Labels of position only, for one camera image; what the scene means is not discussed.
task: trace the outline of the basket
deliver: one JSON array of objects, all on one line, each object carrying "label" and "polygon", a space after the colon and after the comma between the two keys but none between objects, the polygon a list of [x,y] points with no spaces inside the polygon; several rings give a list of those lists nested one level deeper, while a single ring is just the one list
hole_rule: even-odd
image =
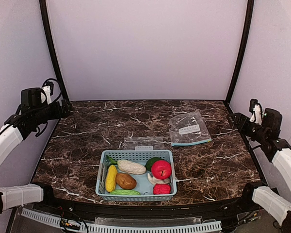
[{"label": "basket", "polygon": [[[105,190],[105,179],[108,172],[109,160],[107,155],[114,160],[126,159],[142,165],[146,165],[146,162],[153,158],[159,157],[171,165],[171,176],[170,176],[170,194],[154,195],[153,185],[149,182],[146,171],[142,175],[130,174],[137,182],[137,186],[134,188],[138,191],[140,196],[127,196],[127,195],[110,195]],[[119,185],[116,185],[116,190],[122,189]],[[135,150],[105,150],[101,155],[101,160],[99,164],[99,171],[96,183],[96,193],[101,196],[104,200],[109,201],[162,201],[170,200],[177,192],[176,177],[175,177],[175,167],[173,162],[173,156],[170,150],[150,150],[150,151],[135,151]]]}]

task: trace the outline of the wall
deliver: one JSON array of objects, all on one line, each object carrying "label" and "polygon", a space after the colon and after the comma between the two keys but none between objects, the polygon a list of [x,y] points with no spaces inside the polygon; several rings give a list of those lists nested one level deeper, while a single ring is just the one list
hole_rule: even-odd
[{"label": "wall", "polygon": [[47,2],[71,100],[225,99],[246,0]]},{"label": "wall", "polygon": [[[255,1],[247,49],[231,101],[234,112],[249,115],[249,101],[283,115],[281,138],[291,143],[291,0]],[[285,182],[261,150],[257,157],[270,186],[291,201]]]},{"label": "wall", "polygon": [[[20,91],[55,77],[43,31],[38,0],[0,0],[0,128],[20,104]],[[54,122],[40,137],[31,135],[0,168],[0,186],[30,182]],[[5,232],[10,212],[0,216]]]}]

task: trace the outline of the bag label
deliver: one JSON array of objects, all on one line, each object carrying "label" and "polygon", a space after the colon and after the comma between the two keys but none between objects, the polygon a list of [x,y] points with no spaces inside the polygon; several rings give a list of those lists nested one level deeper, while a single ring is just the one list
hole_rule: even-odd
[{"label": "bag label", "polygon": [[153,150],[153,146],[137,146],[135,150]]},{"label": "bag label", "polygon": [[200,131],[200,127],[197,124],[197,125],[191,125],[191,126],[187,126],[187,127],[183,127],[179,129],[179,134],[184,135],[184,134],[194,133],[194,132],[199,132],[199,131]]}]

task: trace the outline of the white vegetable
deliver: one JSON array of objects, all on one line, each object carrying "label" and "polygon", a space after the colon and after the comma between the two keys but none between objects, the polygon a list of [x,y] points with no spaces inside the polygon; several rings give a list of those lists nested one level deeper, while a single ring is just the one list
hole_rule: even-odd
[{"label": "white vegetable", "polygon": [[157,183],[159,184],[167,184],[167,183],[170,183],[170,179],[167,178],[165,180],[159,180],[159,179],[156,179],[154,176],[152,177],[150,175],[150,173],[147,174],[147,179],[150,181],[151,184],[153,185],[156,185]]},{"label": "white vegetable", "polygon": [[146,172],[145,166],[125,159],[118,160],[117,165],[121,171],[130,174],[141,175]]}]

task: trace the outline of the brown potato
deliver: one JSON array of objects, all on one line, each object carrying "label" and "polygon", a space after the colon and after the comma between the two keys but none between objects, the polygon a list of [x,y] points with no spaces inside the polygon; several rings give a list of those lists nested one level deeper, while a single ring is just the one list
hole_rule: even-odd
[{"label": "brown potato", "polygon": [[136,187],[137,182],[134,178],[131,177],[131,175],[127,173],[121,173],[119,172],[116,175],[116,183],[123,189],[133,189]]}]

